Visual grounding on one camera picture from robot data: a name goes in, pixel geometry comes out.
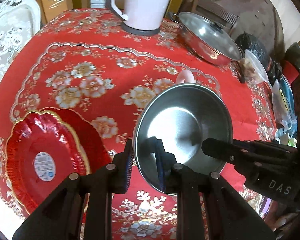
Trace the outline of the right hand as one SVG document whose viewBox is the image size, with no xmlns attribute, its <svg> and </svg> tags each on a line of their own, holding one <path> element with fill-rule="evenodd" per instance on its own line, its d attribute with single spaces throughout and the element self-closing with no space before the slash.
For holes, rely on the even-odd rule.
<svg viewBox="0 0 300 240">
<path fill-rule="evenodd" d="M 181 84 L 181 83 L 196 83 L 194 75 L 190 70 L 182 70 L 176 78 L 175 81 L 176 84 Z"/>
</svg>

